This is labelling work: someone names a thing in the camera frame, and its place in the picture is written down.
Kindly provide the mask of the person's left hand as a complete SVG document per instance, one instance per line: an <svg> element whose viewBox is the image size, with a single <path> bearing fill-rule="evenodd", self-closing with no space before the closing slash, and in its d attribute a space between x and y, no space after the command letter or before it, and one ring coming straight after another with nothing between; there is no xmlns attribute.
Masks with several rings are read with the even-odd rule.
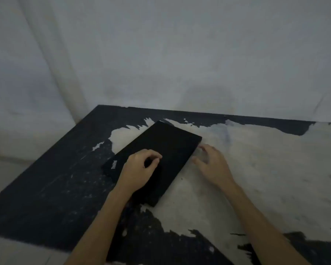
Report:
<svg viewBox="0 0 331 265"><path fill-rule="evenodd" d="M145 160L147 158L160 158L161 160L162 155L151 149L142 149L130 155L123 166L116 184L117 190L131 196L149 181L158 166L156 167L153 164L150 167L145 167Z"/></svg>

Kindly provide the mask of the person's right hand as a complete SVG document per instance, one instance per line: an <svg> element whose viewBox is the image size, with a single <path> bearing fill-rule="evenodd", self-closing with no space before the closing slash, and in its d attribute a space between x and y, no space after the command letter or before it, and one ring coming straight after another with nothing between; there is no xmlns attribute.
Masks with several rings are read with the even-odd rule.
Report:
<svg viewBox="0 0 331 265"><path fill-rule="evenodd" d="M199 148L206 153L207 171L200 171L211 183L227 193L236 186L229 165L223 154L213 146L201 144Z"/></svg>

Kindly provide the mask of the black laptop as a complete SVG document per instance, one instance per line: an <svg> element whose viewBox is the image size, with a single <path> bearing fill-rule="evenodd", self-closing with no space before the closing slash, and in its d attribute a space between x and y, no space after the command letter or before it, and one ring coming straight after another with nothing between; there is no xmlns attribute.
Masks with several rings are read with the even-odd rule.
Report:
<svg viewBox="0 0 331 265"><path fill-rule="evenodd" d="M101 168L104 175L116 183L131 154L142 149L151 149L160 153L162 158L151 178L144 187L133 194L134 199L139 203L155 207L201 141L202 137L199 135L157 121L111 157Z"/></svg>

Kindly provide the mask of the person's left forearm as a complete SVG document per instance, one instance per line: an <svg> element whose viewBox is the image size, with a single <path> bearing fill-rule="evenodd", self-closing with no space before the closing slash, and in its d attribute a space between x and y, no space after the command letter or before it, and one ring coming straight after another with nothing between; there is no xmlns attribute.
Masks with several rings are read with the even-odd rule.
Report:
<svg viewBox="0 0 331 265"><path fill-rule="evenodd" d="M134 190L117 185L64 265L104 265L121 213Z"/></svg>

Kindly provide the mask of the person's right forearm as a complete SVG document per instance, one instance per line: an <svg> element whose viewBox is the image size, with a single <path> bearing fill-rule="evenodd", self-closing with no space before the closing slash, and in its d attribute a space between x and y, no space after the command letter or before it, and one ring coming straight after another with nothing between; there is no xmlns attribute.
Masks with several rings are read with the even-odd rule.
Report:
<svg viewBox="0 0 331 265"><path fill-rule="evenodd" d="M234 182L220 186L233 207L261 265L310 265Z"/></svg>

